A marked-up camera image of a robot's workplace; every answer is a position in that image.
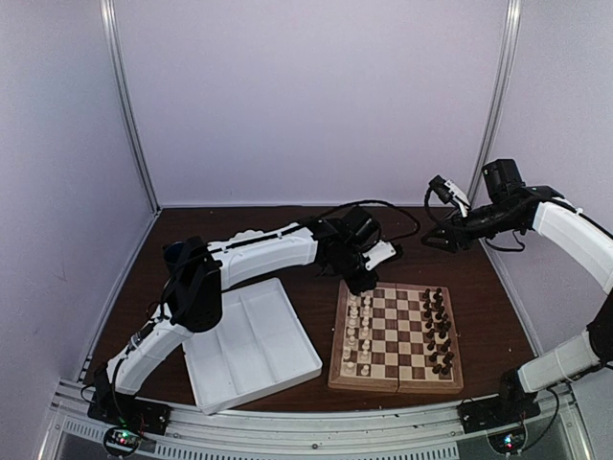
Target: brown tabletop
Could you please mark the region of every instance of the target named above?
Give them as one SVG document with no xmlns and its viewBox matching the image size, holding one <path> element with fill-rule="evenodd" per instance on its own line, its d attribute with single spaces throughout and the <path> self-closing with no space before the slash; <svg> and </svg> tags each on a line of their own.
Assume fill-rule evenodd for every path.
<svg viewBox="0 0 613 460">
<path fill-rule="evenodd" d="M 91 370 L 121 351 L 132 334 L 146 322 L 148 304 L 159 298 L 168 278 L 162 246 L 201 236 L 204 241 L 227 240 L 247 228 L 272 230 L 295 219 L 313 216 L 326 208 L 214 208 L 167 209 L 143 246 L 94 353 Z M 385 208 L 370 208 L 383 227 L 384 237 L 405 233 L 411 222 Z M 431 227 L 421 208 L 410 209 Z M 465 388 L 457 395 L 403 395 L 328 388 L 328 372 L 339 279 L 317 277 L 316 265 L 291 267 L 259 279 L 278 277 L 306 333 L 324 362 L 322 374 L 288 390 L 245 404 L 240 409 L 262 411 L 329 411 L 405 407 L 484 396 L 498 391 L 503 372 L 532 359 L 533 353 L 500 280 L 481 245 L 448 254 L 420 244 L 414 237 L 403 241 L 404 257 L 377 268 L 384 282 L 434 285 L 449 288 Z M 179 347 L 147 379 L 140 396 L 194 404 L 183 352 Z"/>
</svg>

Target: wire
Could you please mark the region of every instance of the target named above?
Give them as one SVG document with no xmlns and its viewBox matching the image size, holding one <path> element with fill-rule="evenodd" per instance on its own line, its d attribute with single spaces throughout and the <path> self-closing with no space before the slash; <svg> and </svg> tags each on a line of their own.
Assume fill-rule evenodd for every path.
<svg viewBox="0 0 613 460">
<path fill-rule="evenodd" d="M 94 401 L 92 401 L 92 400 L 88 400 L 87 398 L 85 398 L 85 395 L 83 395 L 83 392 L 84 392 L 86 389 L 91 388 L 92 386 L 94 386 L 94 384 L 93 384 L 93 383 L 90 383 L 89 385 L 85 385 L 85 386 L 83 386 L 83 387 L 81 388 L 81 390 L 80 390 L 80 397 L 81 397 L 81 399 L 82 399 L 82 400 L 84 400 L 86 403 L 90 403 L 90 404 L 94 404 L 94 403 L 97 403 L 97 402 L 94 402 Z"/>
<path fill-rule="evenodd" d="M 557 412 L 559 412 L 559 396 L 557 395 L 557 393 L 551 387 L 547 388 L 547 391 L 549 391 L 552 395 L 554 395 L 554 398 L 556 398 L 556 410 L 554 411 L 554 415 L 552 416 L 552 418 L 549 421 L 549 423 L 547 424 L 547 426 L 545 426 L 545 429 L 543 429 L 543 431 L 538 435 L 538 437 L 533 441 L 533 443 L 530 444 L 529 446 L 527 446 L 526 448 L 521 449 L 521 453 L 526 452 L 526 451 L 532 449 L 534 446 L 536 446 L 536 444 L 541 439 L 543 439 L 545 434 L 547 434 L 547 432 L 550 430 L 550 428 L 554 424 L 554 421 L 556 420 Z"/>
<path fill-rule="evenodd" d="M 117 407 L 117 411 L 119 412 L 119 420 L 122 422 L 122 424 L 125 424 L 125 417 L 124 413 L 122 412 L 122 409 L 119 407 L 119 403 L 117 402 L 117 393 L 115 393 L 115 381 L 117 380 L 119 368 L 124 361 L 124 357 L 119 360 L 117 366 L 115 366 L 115 370 L 113 371 L 113 379 L 111 380 L 111 394 L 113 395 L 113 402 L 115 403 L 115 407 Z"/>
<path fill-rule="evenodd" d="M 491 247 L 494 251 L 498 251 L 498 252 L 523 252 L 523 250 L 526 249 L 526 244 L 524 242 L 520 241 L 517 238 L 516 230 L 513 230 L 512 234 L 513 234 L 513 237 L 515 238 L 515 241 L 517 242 L 517 244 L 519 244 L 519 247 L 501 247 L 501 246 L 496 246 L 495 244 L 492 244 L 490 242 L 492 240 L 490 238 L 485 238 L 484 242 L 486 243 L 487 247 Z"/>
</svg>

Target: white tray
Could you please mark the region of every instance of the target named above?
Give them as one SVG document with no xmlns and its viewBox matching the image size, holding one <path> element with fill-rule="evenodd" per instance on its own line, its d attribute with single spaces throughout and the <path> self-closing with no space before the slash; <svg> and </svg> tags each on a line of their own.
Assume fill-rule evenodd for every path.
<svg viewBox="0 0 613 460">
<path fill-rule="evenodd" d="M 196 405 L 207 415 L 319 376 L 322 360 L 278 278 L 222 295 L 223 316 L 183 343 Z"/>
</svg>

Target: wooden chessboard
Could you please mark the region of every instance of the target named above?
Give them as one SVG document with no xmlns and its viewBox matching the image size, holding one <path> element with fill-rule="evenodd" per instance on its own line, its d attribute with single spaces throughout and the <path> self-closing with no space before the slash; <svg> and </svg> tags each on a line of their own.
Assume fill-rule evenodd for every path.
<svg viewBox="0 0 613 460">
<path fill-rule="evenodd" d="M 437 310 L 428 313 L 424 306 L 428 304 L 431 308 L 442 304 L 439 309 L 447 320 L 438 319 Z M 440 337 L 443 322 L 447 331 Z M 438 355 L 431 360 L 435 350 Z M 422 394 L 462 391 L 462 363 L 448 289 L 378 283 L 374 290 L 353 296 L 341 282 L 328 386 Z"/>
</svg>

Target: robotic arm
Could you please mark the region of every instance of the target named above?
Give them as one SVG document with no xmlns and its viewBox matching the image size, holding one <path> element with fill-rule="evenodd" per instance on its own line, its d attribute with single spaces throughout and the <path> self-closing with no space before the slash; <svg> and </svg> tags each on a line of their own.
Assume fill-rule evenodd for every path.
<svg viewBox="0 0 613 460">
<path fill-rule="evenodd" d="M 437 225 L 422 238 L 424 244 L 456 252 L 468 249 L 474 240 L 490 240 L 501 232 L 525 234 L 534 230 L 587 269 L 607 294 L 596 318 L 581 334 L 502 377 L 493 415 L 499 421 L 514 422 L 539 390 L 576 380 L 613 360 L 613 236 L 551 187 L 527 187 L 513 160 L 485 165 L 483 176 L 492 204 L 477 209 L 470 209 L 465 196 L 458 196 L 449 186 L 450 181 L 437 176 L 430 182 L 425 206 Z M 432 192 L 442 202 L 451 202 L 456 210 L 437 219 L 429 209 Z M 469 404 L 465 410 L 474 415 Z M 468 428 L 482 429 L 484 423 Z"/>
<path fill-rule="evenodd" d="M 228 241 L 209 243 L 194 237 L 165 247 L 170 279 L 157 311 L 95 372 L 90 417 L 113 424 L 123 420 L 126 426 L 143 423 L 148 431 L 163 431 L 163 424 L 142 418 L 167 419 L 165 409 L 143 406 L 132 395 L 172 350 L 217 325 L 224 290 L 273 270 L 312 263 L 341 275 L 354 294 L 375 288 L 375 268 L 402 255 L 399 244 L 377 238 L 367 245 L 377 230 L 373 216 L 355 206 L 342 218 L 306 218 L 272 232 L 248 230 Z"/>
</svg>

